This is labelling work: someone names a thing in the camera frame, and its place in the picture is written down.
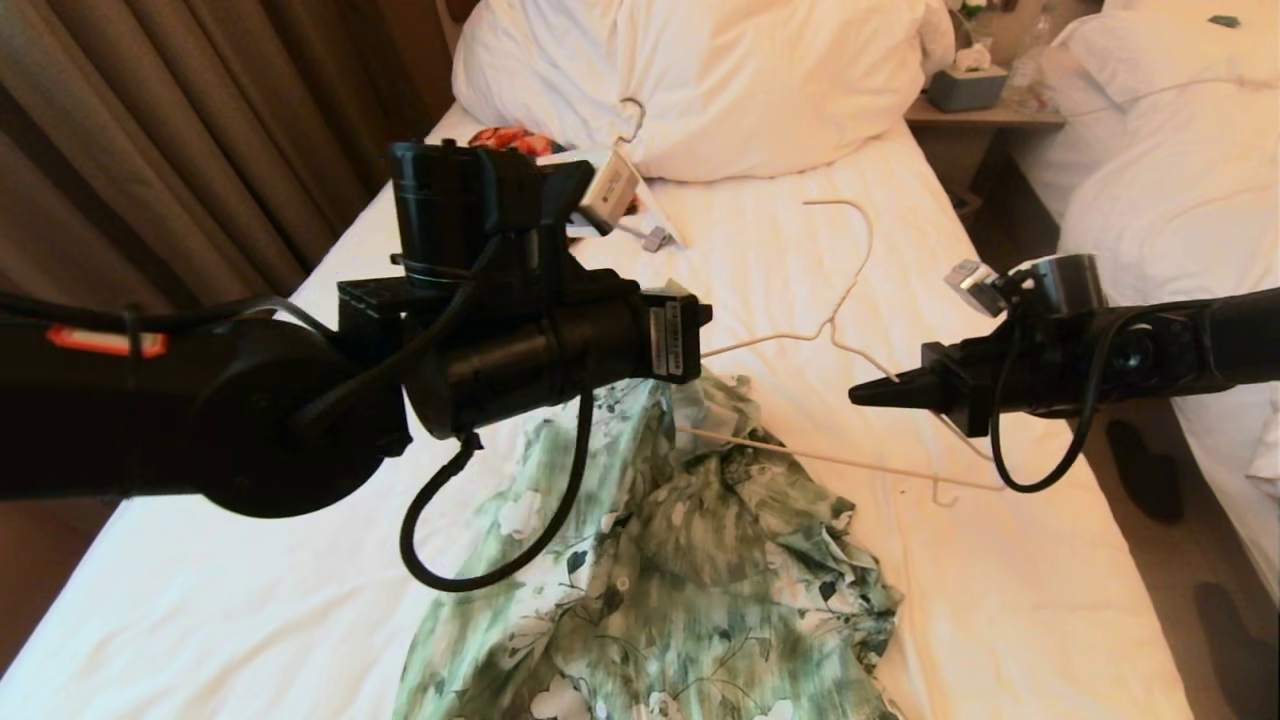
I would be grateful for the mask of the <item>white pillow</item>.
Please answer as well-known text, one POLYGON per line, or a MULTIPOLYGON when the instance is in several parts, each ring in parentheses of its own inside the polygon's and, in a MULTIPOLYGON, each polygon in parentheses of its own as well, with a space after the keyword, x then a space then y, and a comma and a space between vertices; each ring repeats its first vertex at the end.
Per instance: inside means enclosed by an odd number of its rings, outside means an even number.
POLYGON ((955 53, 945 0, 481 0, 452 83, 485 126, 712 182, 837 161, 955 53))

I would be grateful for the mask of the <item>white hanger with metal hook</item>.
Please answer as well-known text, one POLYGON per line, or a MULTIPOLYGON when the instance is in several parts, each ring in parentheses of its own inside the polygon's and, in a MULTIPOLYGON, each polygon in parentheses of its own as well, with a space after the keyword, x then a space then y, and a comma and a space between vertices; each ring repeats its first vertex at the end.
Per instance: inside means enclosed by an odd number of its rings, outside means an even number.
MULTIPOLYGON (((623 97, 620 100, 620 111, 622 126, 620 129, 613 132, 613 140, 609 146, 599 149, 568 150, 566 152, 543 158, 538 163, 543 167, 553 167, 573 161, 584 161, 580 158, 589 151, 608 149, 621 151, 640 176, 640 181, 634 204, 611 234, 614 232, 628 234, 635 238, 641 250, 646 252, 658 252, 662 249, 681 246, 684 242, 680 238, 678 231, 675 228, 675 223, 666 215, 664 211, 662 211, 657 202, 657 196, 653 193, 649 184, 645 182, 627 155, 631 142, 637 138, 639 132, 643 128, 643 123, 646 118, 646 109, 643 102, 635 97, 623 97)), ((567 236, 571 243, 580 240, 608 236, 599 236, 594 229, 588 227, 573 225, 571 222, 573 213, 570 215, 567 224, 567 236)))

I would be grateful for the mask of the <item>black slipper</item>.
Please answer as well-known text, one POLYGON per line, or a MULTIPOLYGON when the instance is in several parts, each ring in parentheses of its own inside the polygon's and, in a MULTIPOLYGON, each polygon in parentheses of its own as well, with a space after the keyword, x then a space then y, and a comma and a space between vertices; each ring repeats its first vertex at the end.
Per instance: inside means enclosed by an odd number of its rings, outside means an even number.
POLYGON ((1175 525, 1185 516, 1178 462, 1147 446, 1138 427, 1111 420, 1105 429, 1125 496, 1148 519, 1175 525))

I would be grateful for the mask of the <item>clear plastic bag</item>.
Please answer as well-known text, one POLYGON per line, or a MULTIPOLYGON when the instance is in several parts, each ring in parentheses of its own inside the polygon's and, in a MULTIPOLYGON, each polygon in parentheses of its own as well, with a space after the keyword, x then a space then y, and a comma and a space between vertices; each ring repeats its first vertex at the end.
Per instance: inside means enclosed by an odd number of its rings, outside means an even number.
POLYGON ((1044 54, 1053 42, 1056 0, 1044 0, 1029 29, 1019 37, 1009 69, 1004 100, 1011 108, 1030 114, 1055 114, 1057 105, 1044 83, 1044 54))

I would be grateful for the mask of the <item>grey tissue box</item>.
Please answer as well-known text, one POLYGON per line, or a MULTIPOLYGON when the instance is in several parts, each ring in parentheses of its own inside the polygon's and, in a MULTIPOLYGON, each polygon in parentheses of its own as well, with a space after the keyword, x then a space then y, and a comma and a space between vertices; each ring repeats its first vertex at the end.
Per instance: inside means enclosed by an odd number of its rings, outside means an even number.
POLYGON ((956 53, 925 87, 927 100, 943 113, 977 111, 998 104, 1009 72, 995 64, 989 49, 975 44, 956 53))

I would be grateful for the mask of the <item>white sheeted bed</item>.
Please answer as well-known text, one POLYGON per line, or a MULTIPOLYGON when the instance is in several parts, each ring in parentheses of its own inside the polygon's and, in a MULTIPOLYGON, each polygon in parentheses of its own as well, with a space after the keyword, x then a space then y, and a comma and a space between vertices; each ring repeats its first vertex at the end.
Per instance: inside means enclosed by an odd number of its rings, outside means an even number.
MULTIPOLYGON (((924 342, 988 334, 943 282, 974 251, 900 126, 827 167, 769 179, 655 182, 682 247, 628 234, 573 254, 645 288, 676 283, 714 309, 701 351, 814 331, 876 249, 838 337, 890 370, 924 342)), ((881 373, 829 346, 774 342, 701 360, 746 375, 783 447, 1002 486, 932 414, 860 407, 881 373)), ((480 433, 483 447, 419 523, 421 560, 470 577, 512 559, 561 502, 580 402, 480 433)), ((411 421, 412 443, 339 503, 259 520, 200 496, 124 502, 0 679, 0 720, 389 720, 428 606, 449 593, 401 560, 411 498, 458 445, 411 421)), ((942 486, 796 457, 855 506, 856 542, 901 596, 874 678, 906 720, 1193 720, 1135 562, 1089 468, 1038 495, 942 486)))

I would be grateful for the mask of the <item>wooden nightstand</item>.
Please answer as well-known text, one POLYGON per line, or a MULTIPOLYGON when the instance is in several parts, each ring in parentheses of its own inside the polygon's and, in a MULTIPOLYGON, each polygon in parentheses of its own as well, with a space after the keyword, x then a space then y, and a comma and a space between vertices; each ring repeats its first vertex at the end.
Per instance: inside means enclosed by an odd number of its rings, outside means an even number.
POLYGON ((984 197, 1009 163, 1009 142, 1021 132, 1056 132, 1068 118, 1056 111, 1028 111, 1005 100, 970 111, 943 111, 919 95, 905 122, 942 186, 984 197))

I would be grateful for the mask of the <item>white duvet bed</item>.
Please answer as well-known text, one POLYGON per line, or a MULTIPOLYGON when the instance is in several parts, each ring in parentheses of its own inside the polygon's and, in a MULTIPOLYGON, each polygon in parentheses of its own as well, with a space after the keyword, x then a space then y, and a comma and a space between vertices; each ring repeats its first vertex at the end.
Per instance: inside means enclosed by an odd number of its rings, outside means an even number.
POLYGON ((1106 0, 1044 83, 1068 123, 1015 158, 1112 304, 1280 287, 1280 0, 1106 0))

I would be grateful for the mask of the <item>small potted plant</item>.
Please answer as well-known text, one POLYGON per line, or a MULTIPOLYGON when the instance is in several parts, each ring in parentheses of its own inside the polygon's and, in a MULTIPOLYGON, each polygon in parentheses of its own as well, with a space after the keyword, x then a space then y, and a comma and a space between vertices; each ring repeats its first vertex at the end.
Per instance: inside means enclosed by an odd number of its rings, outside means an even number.
POLYGON ((991 50, 998 19, 998 0, 943 0, 952 23, 956 50, 982 46, 991 50))

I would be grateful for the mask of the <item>green floral short-sleeve shirt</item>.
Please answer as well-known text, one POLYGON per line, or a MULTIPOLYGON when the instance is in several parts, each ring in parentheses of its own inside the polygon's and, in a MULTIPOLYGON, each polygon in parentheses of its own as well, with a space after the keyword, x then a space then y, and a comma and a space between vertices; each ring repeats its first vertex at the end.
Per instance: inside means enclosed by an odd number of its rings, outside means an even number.
POLYGON ((746 375, 594 395, 584 488, 515 577, 443 594, 393 720, 901 720, 900 593, 746 375))

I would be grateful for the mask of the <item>white wire hanger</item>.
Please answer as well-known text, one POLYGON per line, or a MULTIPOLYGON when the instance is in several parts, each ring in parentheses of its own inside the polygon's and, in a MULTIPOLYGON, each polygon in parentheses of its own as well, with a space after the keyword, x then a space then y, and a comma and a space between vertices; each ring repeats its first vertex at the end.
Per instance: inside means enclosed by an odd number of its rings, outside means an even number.
MULTIPOLYGON (((876 214, 873 211, 869 211, 860 202, 858 202, 858 201, 855 201, 852 199, 808 199, 808 200, 803 201, 803 206, 805 206, 805 208, 846 208, 846 209, 850 209, 850 210, 855 211, 858 214, 858 217, 863 220, 863 224, 865 227, 865 242, 863 245, 861 259, 858 261, 856 269, 854 270, 854 273, 851 274, 849 282, 846 283, 845 288, 842 290, 841 295, 838 296, 838 300, 832 305, 832 307, 823 316, 823 319, 820 320, 820 323, 817 325, 817 328, 814 331, 810 331, 808 333, 780 332, 780 333, 773 333, 773 334, 764 334, 764 336, 759 336, 759 337, 755 337, 755 338, 739 341, 736 343, 724 345, 724 346, 721 346, 718 348, 704 350, 704 351, 701 351, 700 359, 707 360, 707 359, 716 357, 716 356, 719 356, 719 355, 732 354, 732 352, 736 352, 736 351, 740 351, 740 350, 750 348, 750 347, 758 346, 758 345, 768 345, 768 343, 774 343, 774 342, 812 343, 814 341, 818 341, 822 337, 826 337, 829 341, 829 346, 831 347, 837 348, 841 352, 851 354, 852 356, 856 356, 856 357, 861 359, 863 361, 870 364, 876 370, 878 370, 881 373, 881 375, 884 379, 890 380, 890 383, 893 387, 896 387, 896 388, 902 387, 904 386, 904 378, 902 378, 901 373, 896 373, 896 372, 890 370, 873 354, 870 354, 870 352, 868 352, 868 351, 865 351, 863 348, 855 347, 852 345, 847 345, 847 343, 845 343, 838 337, 838 315, 840 315, 844 305, 851 297, 854 290, 858 287, 859 281, 861 279, 861 275, 863 275, 864 270, 869 265, 869 263, 872 260, 872 256, 873 256, 873 252, 874 252, 874 249, 876 249, 876 214)), ((934 506, 942 507, 942 509, 952 509, 952 507, 956 506, 956 503, 959 501, 957 497, 945 498, 941 495, 941 487, 942 486, 954 486, 954 487, 960 487, 960 488, 965 488, 965 489, 977 489, 977 491, 991 492, 991 493, 1002 493, 1002 492, 1006 491, 1006 488, 1002 487, 1002 486, 984 484, 984 483, 974 482, 974 480, 963 480, 963 479, 956 479, 956 478, 948 478, 948 477, 943 477, 943 475, 940 475, 940 474, 936 474, 936 473, 916 471, 916 470, 910 470, 910 469, 905 469, 905 468, 892 468, 892 466, 887 466, 887 465, 883 465, 883 464, 864 462, 864 461, 858 461, 858 460, 854 460, 854 459, 850 459, 850 457, 838 457, 838 456, 835 456, 835 455, 831 455, 831 454, 819 454, 819 452, 813 452, 813 451, 803 450, 803 448, 795 448, 795 447, 790 447, 790 446, 783 447, 782 445, 762 443, 762 442, 756 442, 756 441, 751 441, 751 439, 739 438, 739 437, 735 437, 735 436, 717 434, 714 432, 704 430, 704 429, 698 429, 698 428, 694 428, 694 427, 677 425, 676 430, 678 433, 685 433, 687 436, 696 436, 696 437, 703 438, 703 439, 716 439, 716 441, 726 442, 728 445, 737 445, 737 446, 742 446, 742 447, 776 451, 776 452, 780 452, 780 454, 788 455, 791 457, 804 457, 804 459, 817 460, 819 462, 828 462, 828 464, 838 465, 838 466, 842 466, 842 468, 855 468, 855 469, 863 470, 863 471, 873 471, 873 473, 879 473, 879 474, 886 474, 886 475, 892 475, 892 477, 901 477, 901 478, 910 478, 910 479, 918 479, 918 480, 927 480, 927 482, 931 483, 931 502, 934 506)))

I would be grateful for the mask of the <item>brown curtain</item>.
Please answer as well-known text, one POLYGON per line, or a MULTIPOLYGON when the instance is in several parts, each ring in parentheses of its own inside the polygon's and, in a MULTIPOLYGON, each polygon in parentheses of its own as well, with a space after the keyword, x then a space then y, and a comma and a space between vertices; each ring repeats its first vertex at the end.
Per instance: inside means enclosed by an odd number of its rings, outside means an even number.
POLYGON ((443 113, 394 0, 0 0, 0 293, 145 315, 284 299, 443 113))

